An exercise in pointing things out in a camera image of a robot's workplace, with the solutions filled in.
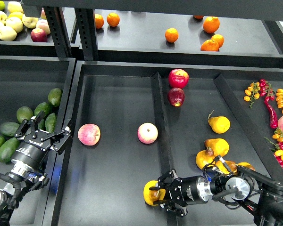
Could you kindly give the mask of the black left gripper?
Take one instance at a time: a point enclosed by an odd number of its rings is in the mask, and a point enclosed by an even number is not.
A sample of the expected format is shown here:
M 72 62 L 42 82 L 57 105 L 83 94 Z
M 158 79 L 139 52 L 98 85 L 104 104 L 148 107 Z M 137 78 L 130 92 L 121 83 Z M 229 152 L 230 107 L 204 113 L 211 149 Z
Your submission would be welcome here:
M 49 150 L 62 154 L 71 143 L 72 120 L 69 120 L 61 130 L 48 133 L 38 128 L 38 124 L 44 117 L 45 112 L 40 111 L 37 116 L 33 116 L 29 120 L 24 119 L 19 125 L 14 137 L 23 140 L 11 157 L 13 164 L 20 161 L 32 169 L 39 169 Z

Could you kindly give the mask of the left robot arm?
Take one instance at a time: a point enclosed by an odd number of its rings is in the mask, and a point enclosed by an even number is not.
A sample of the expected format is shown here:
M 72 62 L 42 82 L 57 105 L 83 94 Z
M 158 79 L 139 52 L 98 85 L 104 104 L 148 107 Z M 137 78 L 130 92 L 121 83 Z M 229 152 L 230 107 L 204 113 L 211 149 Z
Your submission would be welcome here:
M 28 192 L 48 184 L 50 179 L 43 167 L 48 153 L 62 154 L 72 140 L 68 125 L 52 133 L 39 129 L 38 124 L 44 116 L 41 111 L 29 120 L 24 119 L 14 133 L 19 142 L 11 156 L 14 166 L 6 174 L 0 173 L 0 180 L 6 182 L 5 187 L 0 188 L 0 226 L 9 225 L 13 211 Z

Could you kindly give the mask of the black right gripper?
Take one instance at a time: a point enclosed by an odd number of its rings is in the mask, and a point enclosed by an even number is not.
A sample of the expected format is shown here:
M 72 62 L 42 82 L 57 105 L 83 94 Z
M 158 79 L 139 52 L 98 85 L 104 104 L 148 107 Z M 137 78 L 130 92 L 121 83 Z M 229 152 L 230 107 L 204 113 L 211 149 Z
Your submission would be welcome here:
M 158 191 L 169 187 L 168 193 L 171 200 L 157 200 L 153 204 L 164 208 L 167 213 L 177 217 L 184 217 L 188 211 L 186 207 L 182 207 L 181 205 L 205 203 L 205 198 L 200 194 L 200 187 L 204 183 L 205 179 L 202 176 L 179 178 L 176 170 L 170 169 L 162 174 L 155 185 L 151 186 L 149 190 Z

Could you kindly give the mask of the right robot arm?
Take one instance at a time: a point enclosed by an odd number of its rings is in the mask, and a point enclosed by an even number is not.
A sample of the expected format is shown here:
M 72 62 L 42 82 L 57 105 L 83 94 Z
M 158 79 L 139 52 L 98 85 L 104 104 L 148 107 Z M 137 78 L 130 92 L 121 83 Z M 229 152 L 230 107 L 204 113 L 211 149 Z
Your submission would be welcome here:
M 212 199 L 225 206 L 244 208 L 257 226 L 283 226 L 283 183 L 254 171 L 249 165 L 237 165 L 232 170 L 225 160 L 219 160 L 228 174 L 212 162 L 203 167 L 202 176 L 180 178 L 171 169 L 144 186 L 145 202 L 184 217 L 188 205 L 205 204 Z

